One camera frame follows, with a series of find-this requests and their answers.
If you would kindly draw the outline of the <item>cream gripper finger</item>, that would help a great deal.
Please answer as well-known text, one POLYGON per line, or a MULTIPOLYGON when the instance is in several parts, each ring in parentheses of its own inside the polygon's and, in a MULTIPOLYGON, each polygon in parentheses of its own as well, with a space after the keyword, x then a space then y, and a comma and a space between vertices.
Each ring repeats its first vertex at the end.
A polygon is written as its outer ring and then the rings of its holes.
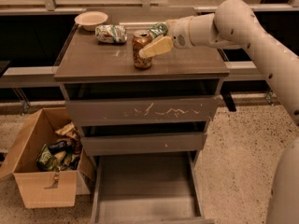
POLYGON ((172 38, 160 35, 139 51, 139 56, 148 59, 169 52, 174 47, 172 38))

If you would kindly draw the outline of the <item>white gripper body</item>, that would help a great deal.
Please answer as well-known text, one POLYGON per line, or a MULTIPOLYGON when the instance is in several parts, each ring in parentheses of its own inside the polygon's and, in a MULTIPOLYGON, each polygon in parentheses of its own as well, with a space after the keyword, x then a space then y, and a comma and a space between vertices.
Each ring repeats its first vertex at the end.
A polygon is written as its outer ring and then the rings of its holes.
POLYGON ((172 38, 175 48, 190 49, 193 47, 190 39, 191 20, 192 16, 165 22, 168 29, 167 35, 172 38))

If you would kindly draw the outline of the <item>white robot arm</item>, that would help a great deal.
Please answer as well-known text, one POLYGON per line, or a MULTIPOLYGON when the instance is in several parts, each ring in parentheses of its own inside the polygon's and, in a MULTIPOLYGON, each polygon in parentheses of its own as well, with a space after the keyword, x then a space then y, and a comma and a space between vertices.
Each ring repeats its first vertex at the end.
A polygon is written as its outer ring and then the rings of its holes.
MULTIPOLYGON (((215 12, 166 22, 168 33, 139 51, 144 58, 173 48, 242 48, 299 125, 299 57, 268 34, 241 0, 226 0, 215 12)), ((299 224, 299 138, 283 151, 274 175, 266 224, 299 224)))

